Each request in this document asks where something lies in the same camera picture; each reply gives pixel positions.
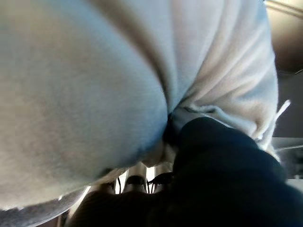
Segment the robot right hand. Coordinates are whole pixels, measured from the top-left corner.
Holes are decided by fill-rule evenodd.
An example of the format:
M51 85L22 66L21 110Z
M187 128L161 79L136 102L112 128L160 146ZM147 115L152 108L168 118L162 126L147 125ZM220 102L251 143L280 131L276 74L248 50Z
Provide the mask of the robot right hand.
M71 227L300 227L303 195L244 133L210 118L176 137L169 186L154 194L94 191Z

